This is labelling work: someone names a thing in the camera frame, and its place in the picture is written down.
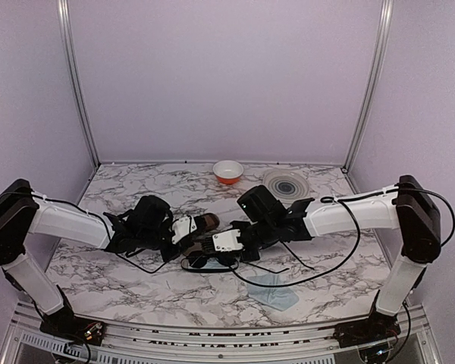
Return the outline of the black glasses case beige lining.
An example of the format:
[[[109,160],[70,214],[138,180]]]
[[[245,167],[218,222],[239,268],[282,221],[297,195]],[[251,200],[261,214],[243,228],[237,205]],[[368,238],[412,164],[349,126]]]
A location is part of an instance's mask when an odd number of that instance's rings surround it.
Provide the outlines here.
[[[180,267],[190,273],[214,274],[228,273],[236,271],[239,268],[239,262],[236,259],[221,259],[212,256],[200,254],[190,254],[183,258]]]

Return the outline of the light blue cleaning cloth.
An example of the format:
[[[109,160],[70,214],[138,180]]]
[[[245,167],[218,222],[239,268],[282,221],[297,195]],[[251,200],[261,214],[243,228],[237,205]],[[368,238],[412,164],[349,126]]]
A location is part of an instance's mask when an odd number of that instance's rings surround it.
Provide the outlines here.
[[[202,267],[202,269],[207,273],[225,273],[236,270],[237,268],[238,264],[222,265],[219,261],[211,259],[209,259],[206,262],[206,264]]]
[[[257,284],[269,285],[269,287],[258,287],[252,284],[246,286],[249,298],[264,306],[283,312],[296,305],[300,300],[299,296],[289,287],[275,287],[275,285],[281,284],[281,279],[277,275],[252,276],[248,277],[248,280]]]

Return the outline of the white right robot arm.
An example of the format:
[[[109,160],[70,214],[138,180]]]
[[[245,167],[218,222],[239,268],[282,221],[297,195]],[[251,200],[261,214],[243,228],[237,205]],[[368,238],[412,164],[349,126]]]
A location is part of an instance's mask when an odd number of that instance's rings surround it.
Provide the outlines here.
[[[285,208],[266,187],[256,186],[237,201],[249,223],[233,227],[218,246],[256,254],[278,242],[307,241],[366,229],[399,230],[401,251],[376,295],[375,311],[360,325],[361,334],[375,340],[389,329],[389,316],[398,313],[427,265],[441,253],[441,214],[432,197],[434,194],[423,189],[412,175],[403,175],[397,184],[370,193],[301,199],[290,208]]]

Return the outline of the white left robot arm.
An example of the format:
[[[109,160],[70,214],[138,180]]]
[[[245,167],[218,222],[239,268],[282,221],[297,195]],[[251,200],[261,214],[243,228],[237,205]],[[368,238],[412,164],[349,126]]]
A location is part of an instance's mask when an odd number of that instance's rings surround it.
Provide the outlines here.
[[[19,179],[0,194],[0,267],[50,318],[64,337],[80,332],[80,320],[26,251],[30,234],[43,234],[83,243],[126,258],[143,250],[158,250],[164,262],[177,258],[182,241],[196,230],[191,217],[174,218],[169,204],[144,196],[121,215],[97,215],[71,202],[38,195]]]

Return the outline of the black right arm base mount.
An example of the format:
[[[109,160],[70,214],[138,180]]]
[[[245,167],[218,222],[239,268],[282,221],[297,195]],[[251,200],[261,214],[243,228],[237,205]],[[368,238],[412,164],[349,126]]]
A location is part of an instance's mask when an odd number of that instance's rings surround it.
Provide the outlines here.
[[[340,348],[369,344],[401,333],[395,316],[374,312],[367,318],[335,325],[334,339]]]

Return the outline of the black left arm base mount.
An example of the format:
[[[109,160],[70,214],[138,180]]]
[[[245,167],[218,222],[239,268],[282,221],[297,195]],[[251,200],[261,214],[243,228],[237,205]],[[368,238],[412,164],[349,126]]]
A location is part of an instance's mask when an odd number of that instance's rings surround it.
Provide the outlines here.
[[[43,314],[39,329],[52,336],[100,346],[105,335],[106,323],[81,318],[73,312],[60,310],[51,315]]]

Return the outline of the black sunglasses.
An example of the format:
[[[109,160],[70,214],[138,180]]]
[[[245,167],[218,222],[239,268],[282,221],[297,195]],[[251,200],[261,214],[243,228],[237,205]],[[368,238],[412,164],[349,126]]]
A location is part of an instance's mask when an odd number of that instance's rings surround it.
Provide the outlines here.
[[[265,266],[256,264],[259,261],[260,255],[256,253],[253,257],[255,260],[248,260],[245,254],[238,251],[232,252],[210,252],[204,253],[202,250],[191,250],[184,254],[180,263],[184,271],[200,274],[227,273],[236,271],[240,265],[247,265],[252,268],[260,269],[273,275],[279,275],[289,271],[290,268],[281,268],[273,270]]]

